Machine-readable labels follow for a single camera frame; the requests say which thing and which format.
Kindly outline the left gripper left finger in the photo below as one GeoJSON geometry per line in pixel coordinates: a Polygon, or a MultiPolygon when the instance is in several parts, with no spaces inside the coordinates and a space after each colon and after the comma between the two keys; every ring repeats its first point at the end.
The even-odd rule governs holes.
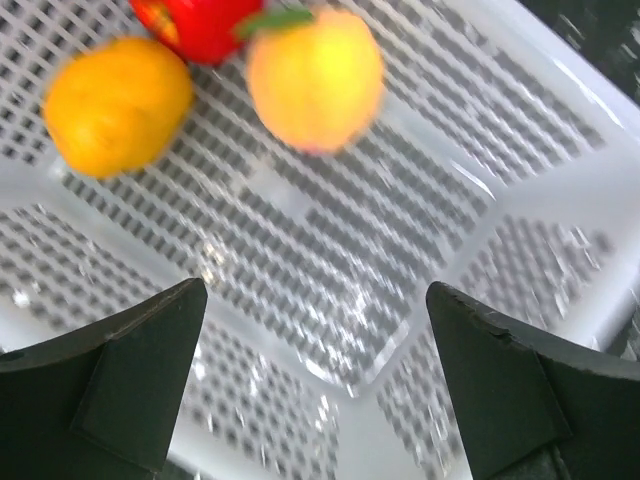
{"type": "Polygon", "coordinates": [[[207,291],[184,280],[1,356],[4,479],[152,479],[168,455],[207,291]]]}

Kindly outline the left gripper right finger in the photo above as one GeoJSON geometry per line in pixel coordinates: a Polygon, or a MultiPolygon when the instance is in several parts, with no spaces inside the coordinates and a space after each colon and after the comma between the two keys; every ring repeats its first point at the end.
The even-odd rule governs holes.
{"type": "Polygon", "coordinates": [[[426,307],[473,478],[638,478],[638,363],[443,282],[426,307]]]}

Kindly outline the red apple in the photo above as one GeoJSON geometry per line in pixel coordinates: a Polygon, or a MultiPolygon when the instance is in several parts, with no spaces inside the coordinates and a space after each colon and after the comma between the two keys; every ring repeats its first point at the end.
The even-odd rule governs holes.
{"type": "Polygon", "coordinates": [[[218,65],[245,42],[235,27],[264,10],[262,0],[131,0],[139,22],[181,58],[218,65]]]}

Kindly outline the yellow-pink peach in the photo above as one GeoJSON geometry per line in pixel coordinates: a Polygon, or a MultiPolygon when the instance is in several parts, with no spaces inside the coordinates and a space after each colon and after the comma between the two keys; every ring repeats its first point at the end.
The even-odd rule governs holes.
{"type": "Polygon", "coordinates": [[[367,23],[330,5],[279,7],[233,28],[248,43],[245,80],[264,127],[305,154],[334,154],[376,119],[385,62],[367,23]]]}

